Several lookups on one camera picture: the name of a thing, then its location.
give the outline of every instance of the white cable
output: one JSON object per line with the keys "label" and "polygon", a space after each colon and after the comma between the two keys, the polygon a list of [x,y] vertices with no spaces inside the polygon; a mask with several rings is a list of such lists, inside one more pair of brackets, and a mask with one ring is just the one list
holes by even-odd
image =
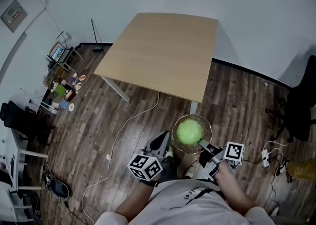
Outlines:
{"label": "white cable", "polygon": [[267,142],[263,145],[262,150],[265,149],[265,146],[266,146],[267,143],[274,143],[274,144],[278,144],[278,145],[281,145],[281,146],[287,146],[287,145],[289,144],[289,143],[287,143],[287,144],[279,144],[279,143],[276,143],[276,142],[273,142],[273,141],[267,141]]}
{"label": "white cable", "polygon": [[41,2],[41,4],[43,5],[44,9],[46,9],[47,13],[49,14],[49,16],[51,17],[51,19],[53,20],[53,22],[55,23],[59,33],[61,34],[61,36],[64,38],[64,42],[65,42],[65,45],[66,45],[66,49],[68,48],[68,45],[67,45],[67,42],[66,42],[66,39],[65,39],[65,36],[64,36],[64,31],[61,31],[60,28],[58,27],[57,25],[57,22],[55,21],[54,17],[51,15],[51,13],[48,11],[47,9],[47,6],[45,6],[44,2],[42,0],[39,0]]}
{"label": "white cable", "polygon": [[107,177],[106,177],[105,179],[103,179],[103,180],[100,180],[100,181],[99,181],[98,183],[96,183],[96,184],[93,184],[93,185],[88,186],[88,187],[85,189],[85,191],[84,191],[84,193],[83,193],[83,196],[82,196],[82,210],[83,210],[83,212],[85,213],[85,215],[87,215],[87,216],[90,218],[90,220],[92,220],[93,224],[94,224],[93,219],[85,212],[85,210],[84,210],[84,208],[83,208],[83,198],[84,198],[84,196],[85,196],[85,193],[87,192],[87,189],[90,188],[90,187],[96,186],[97,184],[99,184],[99,183],[101,183],[102,181],[105,181],[105,180],[107,180],[107,179],[109,178],[109,169],[110,169],[110,163],[111,163],[111,158],[112,158],[112,154],[113,154],[113,147],[114,147],[114,145],[115,145],[115,143],[116,143],[116,141],[117,141],[117,139],[118,139],[118,137],[119,137],[120,132],[121,132],[122,129],[125,127],[125,125],[128,123],[128,121],[131,120],[131,119],[133,119],[133,118],[135,118],[135,117],[140,116],[141,114],[143,114],[143,113],[145,113],[145,112],[148,112],[148,111],[154,109],[154,108],[158,105],[158,102],[159,102],[159,92],[158,92],[158,99],[157,99],[157,102],[155,103],[155,105],[154,105],[152,108],[147,109],[147,110],[145,110],[145,111],[139,113],[138,115],[135,115],[135,116],[129,118],[129,119],[126,121],[126,123],[123,125],[123,127],[118,131],[117,137],[115,138],[115,140],[114,140],[114,142],[113,142],[113,144],[112,144],[111,154],[110,154],[110,155],[107,154],[107,158],[106,158],[106,159],[109,161],[108,170],[107,170],[107,173],[108,173],[108,174],[107,174]]}
{"label": "white cable", "polygon": [[297,200],[297,198],[298,198],[298,190],[293,190],[293,191],[292,191],[291,185],[292,185],[292,183],[290,183],[290,192],[296,193],[296,200]]}
{"label": "white cable", "polygon": [[251,146],[251,145],[248,145],[246,148],[248,148],[248,147],[253,148],[253,159],[252,159],[252,164],[253,164],[253,166],[257,167],[257,166],[259,166],[260,164],[262,164],[262,162],[258,163],[257,165],[255,164],[256,150],[255,150],[255,148],[254,148],[253,146]]}
{"label": "white cable", "polygon": [[282,161],[283,161],[284,155],[283,155],[283,152],[282,152],[279,148],[274,148],[274,149],[272,149],[272,151],[270,151],[270,152],[268,153],[268,155],[270,155],[270,154],[271,154],[274,150],[279,150],[279,151],[281,152],[282,157],[281,157],[281,162],[280,162],[280,164],[282,164]]}

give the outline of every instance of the plate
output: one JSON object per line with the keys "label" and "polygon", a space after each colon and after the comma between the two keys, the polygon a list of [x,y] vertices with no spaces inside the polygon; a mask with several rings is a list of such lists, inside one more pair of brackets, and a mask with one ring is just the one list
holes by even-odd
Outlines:
{"label": "plate", "polygon": [[75,86],[75,89],[76,89],[76,90],[79,90],[81,87],[82,87],[82,84],[79,82],[79,83]]}
{"label": "plate", "polygon": [[86,75],[81,75],[81,76],[79,77],[79,81],[84,81],[86,78],[87,78]]}
{"label": "plate", "polygon": [[74,103],[69,104],[68,110],[72,112],[74,109],[75,109],[75,104]]}
{"label": "plate", "polygon": [[213,134],[212,134],[211,124],[208,122],[208,120],[205,119],[204,117],[198,115],[198,114],[189,114],[189,115],[185,115],[185,116],[181,117],[180,119],[178,119],[177,122],[175,123],[174,127],[172,128],[172,131],[171,131],[172,143],[175,145],[175,147],[178,150],[180,150],[186,154],[193,155],[193,154],[201,153],[202,148],[198,143],[196,143],[194,145],[185,145],[185,144],[181,143],[180,141],[178,141],[178,139],[177,139],[177,129],[178,129],[180,123],[186,119],[191,119],[191,120],[197,121],[198,124],[203,129],[202,138],[207,140],[208,142],[211,142]]}

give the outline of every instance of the electrical outlet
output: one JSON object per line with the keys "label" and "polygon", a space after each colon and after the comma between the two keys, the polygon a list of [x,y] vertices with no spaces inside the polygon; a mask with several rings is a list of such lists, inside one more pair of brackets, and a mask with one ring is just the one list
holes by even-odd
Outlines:
{"label": "electrical outlet", "polygon": [[64,38],[65,38],[64,40],[67,40],[70,37],[67,32],[64,32],[63,35],[64,35]]}
{"label": "electrical outlet", "polygon": [[263,164],[263,167],[268,167],[269,166],[269,154],[268,154],[268,150],[265,149],[263,151],[261,151],[261,159],[263,160],[262,161],[262,164]]}

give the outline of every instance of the table leg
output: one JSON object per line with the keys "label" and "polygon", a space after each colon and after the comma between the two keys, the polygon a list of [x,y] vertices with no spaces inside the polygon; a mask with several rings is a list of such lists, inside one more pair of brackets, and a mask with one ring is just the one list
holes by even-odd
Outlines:
{"label": "table leg", "polygon": [[18,219],[17,222],[18,223],[27,223],[27,222],[33,222],[34,219]]}
{"label": "table leg", "polygon": [[41,187],[18,187],[18,190],[41,190]]}
{"label": "table leg", "polygon": [[74,52],[81,58],[81,60],[83,60],[83,58],[81,57],[81,55],[74,49]]}
{"label": "table leg", "polygon": [[32,206],[13,206],[15,209],[28,209],[28,208],[32,208]]}
{"label": "table leg", "polygon": [[20,150],[20,153],[25,154],[25,155],[30,155],[30,156],[39,156],[39,157],[48,158],[47,154],[37,153],[37,152],[29,151],[29,150]]}
{"label": "table leg", "polygon": [[113,80],[107,77],[100,76],[114,91],[116,91],[125,101],[129,102],[130,98],[124,93]]}
{"label": "table leg", "polygon": [[65,68],[64,65],[62,65],[61,63],[59,63],[58,61],[55,61],[55,63],[57,63],[57,65],[59,65],[61,68],[63,68],[65,71],[69,71],[68,69]]}
{"label": "table leg", "polygon": [[70,65],[69,64],[67,64],[67,63],[64,63],[70,70],[72,70],[74,73],[77,73],[73,68],[71,68],[70,67]]}
{"label": "table leg", "polygon": [[190,114],[196,114],[198,108],[198,103],[195,101],[191,101]]}

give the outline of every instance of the wooden floor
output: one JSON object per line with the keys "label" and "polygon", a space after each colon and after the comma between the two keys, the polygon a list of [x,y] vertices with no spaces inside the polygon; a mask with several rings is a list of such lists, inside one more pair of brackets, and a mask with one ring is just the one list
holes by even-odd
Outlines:
{"label": "wooden floor", "polygon": [[[107,176],[106,155],[111,152],[117,132],[128,118],[151,108],[158,99],[155,91],[120,82],[120,88],[131,101],[128,103],[121,99],[100,77],[93,74],[104,53],[93,53],[92,48],[82,46],[78,51],[84,57],[83,62],[72,63],[80,74],[87,75],[81,90],[73,99],[75,110],[59,111],[53,119],[56,127],[51,131],[49,147],[37,142],[31,143],[29,147],[30,150],[48,152],[48,164],[53,173],[71,187],[72,196],[68,200],[70,210],[80,217],[85,217],[81,207],[85,188]],[[213,144],[224,146],[227,141],[232,141],[251,145],[256,149],[258,161],[264,143],[281,125],[281,121],[265,114],[264,109],[280,111],[277,100],[286,97],[287,93],[287,89],[272,82],[213,62],[204,100],[197,113],[211,123]],[[132,154],[143,148],[152,134],[171,130],[175,121],[187,114],[189,108],[189,101],[160,93],[156,108],[126,125],[114,146],[109,178],[91,187],[84,197],[85,210],[95,221],[103,212],[117,207],[137,186],[138,181],[126,167]],[[312,116],[316,118],[315,109]],[[284,131],[278,141],[286,144],[287,138],[288,133]],[[267,145],[269,151],[274,147],[280,148],[290,160],[315,157],[316,125],[311,129],[308,142],[295,140],[286,147]],[[252,158],[253,150],[247,148],[245,159]],[[183,159],[184,163],[188,163],[194,158],[186,155]],[[29,157],[28,163],[33,185],[40,184],[40,166],[44,161]],[[291,192],[283,175],[274,179],[275,197],[271,182],[277,164],[278,161],[273,161],[269,170],[263,172],[260,166],[254,167],[244,161],[236,171],[237,180],[242,189],[267,212],[275,207],[275,198],[280,203],[281,214],[309,217],[316,207],[315,184],[294,180],[291,190],[298,190],[298,193]],[[63,203],[51,202],[51,195],[45,189],[39,195],[45,224],[71,223]]]}

